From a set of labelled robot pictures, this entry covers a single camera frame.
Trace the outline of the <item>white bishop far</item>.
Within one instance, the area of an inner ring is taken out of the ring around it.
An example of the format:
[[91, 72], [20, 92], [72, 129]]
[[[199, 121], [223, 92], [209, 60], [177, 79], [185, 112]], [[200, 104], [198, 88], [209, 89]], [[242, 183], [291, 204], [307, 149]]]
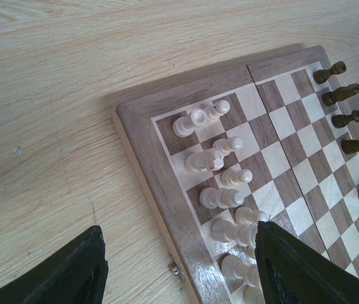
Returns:
[[199, 195], [202, 206], [209, 209], [214, 208], [235, 208], [244, 203], [243, 193], [235, 189], [207, 187]]

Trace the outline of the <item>white pawn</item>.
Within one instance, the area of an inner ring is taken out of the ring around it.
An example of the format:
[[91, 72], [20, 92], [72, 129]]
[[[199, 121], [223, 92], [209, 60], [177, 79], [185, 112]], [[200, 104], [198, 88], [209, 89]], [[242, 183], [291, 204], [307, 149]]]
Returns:
[[207, 117], [207, 124], [214, 124], [220, 120], [230, 110], [230, 103], [224, 99], [219, 100], [214, 105], [207, 106], [204, 111]]
[[239, 207], [235, 212], [235, 218], [238, 224], [257, 224], [259, 221], [268, 221], [269, 216], [263, 211]]
[[222, 173], [221, 181], [225, 187], [236, 187], [240, 184], [247, 184], [253, 179], [252, 171], [248, 169], [228, 169]]
[[217, 139], [212, 148], [220, 150], [220, 153], [223, 157], [229, 155], [231, 152], [234, 152], [243, 147], [243, 141], [240, 137], [234, 136], [228, 139]]

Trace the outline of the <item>white queen piece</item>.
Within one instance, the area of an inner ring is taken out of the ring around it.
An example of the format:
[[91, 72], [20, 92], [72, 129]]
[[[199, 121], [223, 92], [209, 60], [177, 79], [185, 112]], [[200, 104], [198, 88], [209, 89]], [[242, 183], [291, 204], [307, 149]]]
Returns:
[[258, 226], [256, 224], [233, 224], [227, 220], [216, 221], [211, 233], [216, 241], [228, 243], [235, 241], [239, 246], [256, 248]]

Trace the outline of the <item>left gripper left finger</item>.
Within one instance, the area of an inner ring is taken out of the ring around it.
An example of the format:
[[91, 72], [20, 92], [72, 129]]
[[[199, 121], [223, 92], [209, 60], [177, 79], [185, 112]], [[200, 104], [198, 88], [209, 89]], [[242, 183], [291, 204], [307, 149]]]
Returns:
[[36, 267], [0, 288], [0, 303], [101, 303], [108, 262], [93, 225]]

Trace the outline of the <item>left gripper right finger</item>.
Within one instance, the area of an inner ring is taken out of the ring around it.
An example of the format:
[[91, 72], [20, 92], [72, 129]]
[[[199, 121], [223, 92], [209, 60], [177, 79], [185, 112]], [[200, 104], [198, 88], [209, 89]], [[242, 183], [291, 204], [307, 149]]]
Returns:
[[255, 256], [266, 303], [359, 303], [359, 279], [272, 221], [258, 223]]

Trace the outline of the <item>white knight far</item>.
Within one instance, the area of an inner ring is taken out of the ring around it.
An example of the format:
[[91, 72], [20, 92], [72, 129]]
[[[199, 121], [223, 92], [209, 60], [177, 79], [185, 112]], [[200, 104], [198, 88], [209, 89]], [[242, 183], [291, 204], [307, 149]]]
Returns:
[[186, 169], [190, 172], [220, 170], [224, 166], [224, 156], [218, 148], [193, 153], [186, 158]]

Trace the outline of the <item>white rook far corner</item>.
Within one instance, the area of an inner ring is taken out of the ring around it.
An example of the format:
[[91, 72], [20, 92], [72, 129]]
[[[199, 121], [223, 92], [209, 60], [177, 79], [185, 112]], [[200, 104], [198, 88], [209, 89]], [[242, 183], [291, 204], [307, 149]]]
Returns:
[[202, 127], [207, 123], [207, 114], [202, 109], [195, 109], [186, 117], [179, 117], [174, 121], [172, 129], [179, 137], [190, 136], [196, 128]]

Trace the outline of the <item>dark bishop far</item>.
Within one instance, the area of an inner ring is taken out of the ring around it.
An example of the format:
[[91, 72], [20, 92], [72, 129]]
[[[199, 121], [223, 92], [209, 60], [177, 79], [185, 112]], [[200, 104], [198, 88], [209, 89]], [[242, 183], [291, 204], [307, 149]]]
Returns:
[[347, 126], [350, 122], [359, 122], [359, 110], [353, 110], [350, 115], [335, 115], [331, 122], [337, 129]]

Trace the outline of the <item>white king piece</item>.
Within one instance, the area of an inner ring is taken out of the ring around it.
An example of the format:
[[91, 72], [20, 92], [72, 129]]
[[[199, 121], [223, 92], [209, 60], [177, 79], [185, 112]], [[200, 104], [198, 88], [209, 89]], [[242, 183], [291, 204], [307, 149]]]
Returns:
[[242, 279], [251, 287], [260, 286], [260, 276], [257, 265], [247, 265], [238, 256], [227, 255], [222, 260], [221, 270], [225, 277]]

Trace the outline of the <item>dark rook far corner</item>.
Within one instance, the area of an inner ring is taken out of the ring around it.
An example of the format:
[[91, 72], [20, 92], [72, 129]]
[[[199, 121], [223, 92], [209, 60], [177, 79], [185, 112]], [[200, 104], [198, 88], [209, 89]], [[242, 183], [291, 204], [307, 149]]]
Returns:
[[342, 74], [346, 71], [346, 64], [343, 61], [338, 61], [337, 63], [333, 64], [330, 68], [328, 69], [321, 69], [321, 70], [317, 70], [313, 73], [313, 79], [317, 84], [323, 84], [326, 81], [328, 81], [328, 79], [332, 76], [332, 75], [339, 75]]

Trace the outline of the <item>wooden chess board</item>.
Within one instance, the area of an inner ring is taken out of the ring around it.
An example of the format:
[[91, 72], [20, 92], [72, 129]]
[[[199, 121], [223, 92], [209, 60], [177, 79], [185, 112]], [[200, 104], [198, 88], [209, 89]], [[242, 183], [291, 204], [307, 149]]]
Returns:
[[[313, 79], [332, 65], [325, 49], [313, 46], [169, 77], [116, 107], [116, 130], [174, 260], [173, 273], [192, 303], [266, 303], [261, 281], [251, 287], [221, 270], [227, 255], [257, 265], [255, 249], [216, 241], [211, 233], [218, 220], [238, 225], [239, 207], [265, 212], [268, 221], [359, 279], [359, 152], [346, 155], [341, 148], [343, 140], [359, 140], [359, 126], [335, 128], [331, 118], [351, 111], [347, 100], [332, 106], [322, 101], [324, 93], [348, 85], [336, 75], [323, 84]], [[187, 137], [175, 135], [176, 119], [221, 99], [230, 110], [219, 121]], [[186, 169], [189, 155], [234, 136], [243, 147], [225, 156], [220, 170]], [[253, 179], [225, 187], [221, 176], [228, 169], [248, 169]], [[207, 187], [235, 189], [244, 203], [205, 208], [199, 195]]]

